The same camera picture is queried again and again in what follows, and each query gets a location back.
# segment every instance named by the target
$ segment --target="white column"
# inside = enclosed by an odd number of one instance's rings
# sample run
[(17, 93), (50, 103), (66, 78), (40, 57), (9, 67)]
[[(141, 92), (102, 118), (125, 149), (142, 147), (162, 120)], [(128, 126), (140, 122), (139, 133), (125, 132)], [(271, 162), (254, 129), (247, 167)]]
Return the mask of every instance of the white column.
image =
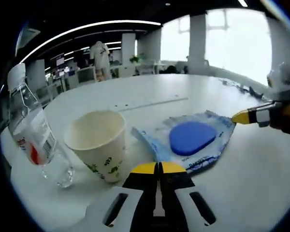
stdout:
[(159, 61), (161, 51), (161, 29), (153, 31), (138, 40), (138, 56)]
[(26, 65), (27, 83), (32, 92), (46, 86), (44, 60), (36, 60)]
[(126, 33), (122, 34), (121, 37), (121, 53), (122, 53), (122, 64), (130, 65), (130, 58), (134, 55), (134, 44), (135, 43), (135, 34)]
[(190, 17), (189, 74), (204, 74), (206, 24), (205, 15)]

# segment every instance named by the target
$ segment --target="plastic water bottle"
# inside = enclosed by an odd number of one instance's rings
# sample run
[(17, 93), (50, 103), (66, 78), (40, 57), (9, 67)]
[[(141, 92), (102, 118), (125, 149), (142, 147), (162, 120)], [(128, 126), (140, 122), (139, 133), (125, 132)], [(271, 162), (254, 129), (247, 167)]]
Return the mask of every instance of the plastic water bottle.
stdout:
[(25, 77), (24, 63), (8, 73), (9, 131), (30, 162), (41, 167), (44, 177), (66, 188), (72, 183), (73, 166), (54, 137), (42, 106), (28, 88)]

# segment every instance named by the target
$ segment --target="table surface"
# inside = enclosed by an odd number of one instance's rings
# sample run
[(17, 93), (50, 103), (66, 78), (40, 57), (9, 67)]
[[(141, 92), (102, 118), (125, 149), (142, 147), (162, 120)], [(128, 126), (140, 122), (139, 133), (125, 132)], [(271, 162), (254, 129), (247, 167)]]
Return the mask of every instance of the table surface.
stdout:
[[(113, 79), (63, 92), (45, 108), (45, 113), (62, 143), (64, 127), (83, 114), (102, 109), (122, 111), (127, 122), (128, 172), (137, 164), (152, 161), (144, 145), (130, 135), (132, 126), (205, 110), (232, 116), (257, 104), (253, 97), (224, 86), (214, 77), (160, 74)], [(59, 189), (29, 163), (7, 129), (1, 134), (1, 144), (12, 166), (11, 181), (16, 192), (47, 231), (76, 223), (85, 215), (86, 207), (112, 186), (97, 178), (64, 147), (74, 163), (75, 178), (70, 188)], [(268, 231), (290, 207), (290, 135), (255, 124), (237, 125), (217, 164), (192, 180), (217, 219)]]

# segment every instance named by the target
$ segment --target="ceiling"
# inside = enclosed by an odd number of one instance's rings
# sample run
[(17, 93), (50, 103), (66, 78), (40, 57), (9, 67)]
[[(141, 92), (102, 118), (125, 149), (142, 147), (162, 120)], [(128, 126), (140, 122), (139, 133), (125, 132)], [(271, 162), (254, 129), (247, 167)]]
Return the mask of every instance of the ceiling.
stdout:
[[(263, 11), (268, 16), (273, 17), (260, 3), (260, 0), (245, 1), (249, 9)], [(31, 10), (32, 13), (29, 15), (26, 26), (38, 30), (40, 33), (27, 43), (26, 46), (18, 50), (17, 62), (34, 48), (54, 36), (87, 24), (125, 19), (145, 20), (164, 24), (184, 15), (204, 14), (206, 10), (210, 9), (242, 7), (238, 0), (207, 0), (202, 1), (202, 5), (198, 1), (191, 0), (44, 0), (39, 2)], [(35, 59), (45, 59), (47, 62), (47, 60), (54, 56), (91, 46), (96, 41), (104, 43), (121, 41), (121, 34), (123, 32), (136, 33), (136, 37), (139, 38), (145, 33), (160, 27), (138, 23), (117, 23), (77, 30), (43, 46), (33, 53), (26, 62)]]

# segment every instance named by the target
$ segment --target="green print on cup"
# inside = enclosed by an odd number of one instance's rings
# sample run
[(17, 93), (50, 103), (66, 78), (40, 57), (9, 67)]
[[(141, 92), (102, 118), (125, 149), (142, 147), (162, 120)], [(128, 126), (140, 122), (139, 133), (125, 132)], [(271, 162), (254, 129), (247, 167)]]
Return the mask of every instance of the green print on cup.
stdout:
[(92, 164), (92, 165), (88, 165), (86, 164), (86, 166), (93, 172), (93, 173), (97, 173), (97, 165), (96, 164)]
[(109, 174), (113, 174), (114, 172), (117, 172), (118, 171), (118, 167), (121, 165), (121, 163), (122, 163), (122, 161), (119, 162), (119, 164), (117, 166), (113, 167), (111, 169), (111, 171), (109, 172)]
[(106, 166), (106, 165), (109, 165), (110, 162), (111, 162), (111, 160), (112, 160), (112, 157), (109, 157), (109, 158), (105, 161), (104, 165), (105, 165), (105, 166)]
[(102, 180), (105, 179), (105, 176), (104, 176), (103, 174), (101, 174), (101, 173), (98, 173), (98, 174), (100, 174), (100, 178), (101, 178)]

